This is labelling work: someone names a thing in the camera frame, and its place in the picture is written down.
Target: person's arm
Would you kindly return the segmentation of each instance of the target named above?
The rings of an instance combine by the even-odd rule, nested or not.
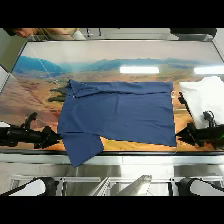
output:
[[[74,40],[63,28],[47,28],[53,35],[61,35],[63,40]]]

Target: table surface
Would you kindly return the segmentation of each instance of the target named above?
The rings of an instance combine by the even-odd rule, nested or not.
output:
[[[159,74],[121,74],[120,65],[157,66]],[[172,100],[176,132],[192,121],[178,100],[182,81],[199,81],[195,67],[223,65],[212,42],[153,40],[91,40],[29,42],[24,47],[0,96],[0,120],[20,125],[25,118],[38,113],[34,130],[45,125],[57,131],[58,118],[69,79],[99,82],[155,82],[174,84]],[[177,140],[178,146],[115,141],[101,138],[105,151],[213,151],[206,144],[200,148]],[[33,144],[19,143],[11,149],[33,149]],[[63,143],[46,150],[65,150]]]

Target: blue t-shirt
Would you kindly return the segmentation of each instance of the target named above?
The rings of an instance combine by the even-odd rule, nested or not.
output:
[[[73,166],[103,151],[100,136],[176,146],[170,82],[76,82],[66,87],[60,115]]]

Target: sky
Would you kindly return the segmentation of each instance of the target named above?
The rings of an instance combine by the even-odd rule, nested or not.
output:
[[[222,63],[212,43],[187,41],[29,42],[22,55],[45,59],[55,64],[136,58],[177,58]]]

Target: folded shirt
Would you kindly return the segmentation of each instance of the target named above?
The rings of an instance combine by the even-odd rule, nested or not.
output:
[[[203,112],[212,111],[217,125],[224,124],[224,83],[217,77],[199,82],[180,82],[180,88],[197,129],[209,127]]]
[[[66,87],[58,133],[73,166],[107,139],[176,146],[170,82],[76,82]]]

